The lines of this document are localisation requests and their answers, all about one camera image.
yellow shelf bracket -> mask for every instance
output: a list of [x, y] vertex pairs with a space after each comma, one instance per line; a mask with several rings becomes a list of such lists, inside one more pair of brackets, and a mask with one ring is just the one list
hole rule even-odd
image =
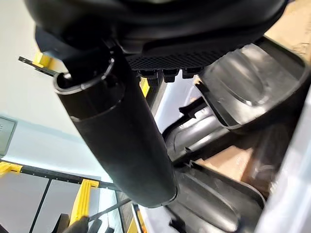
[[97, 188], [98, 185], [99, 185], [98, 181], [83, 179], [77, 197], [74, 200], [69, 225], [80, 220], [84, 216], [88, 216], [91, 188], [92, 187]]
[[22, 167], [23, 166], [21, 165], [11, 164], [7, 162], [0, 162], [0, 178], [10, 171], [20, 173]]

gray panel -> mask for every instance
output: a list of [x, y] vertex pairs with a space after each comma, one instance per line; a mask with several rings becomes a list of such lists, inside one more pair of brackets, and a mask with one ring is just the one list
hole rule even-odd
[[48, 179], [8, 173], [0, 178], [0, 224], [9, 233], [27, 233]]
[[16, 121], [0, 117], [0, 155], [5, 155], [8, 151], [15, 126]]
[[[60, 214], [71, 215], [80, 185], [53, 180], [44, 199], [33, 233], [52, 232]], [[100, 189], [92, 188], [89, 214], [98, 213]]]

black cylindrical tube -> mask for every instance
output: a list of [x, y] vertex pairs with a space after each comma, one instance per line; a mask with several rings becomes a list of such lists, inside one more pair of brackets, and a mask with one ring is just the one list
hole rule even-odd
[[116, 186], [146, 207], [173, 200], [177, 188], [171, 161], [138, 81], [127, 77], [119, 82], [109, 74], [74, 87], [65, 82], [63, 75], [56, 77], [56, 92]]

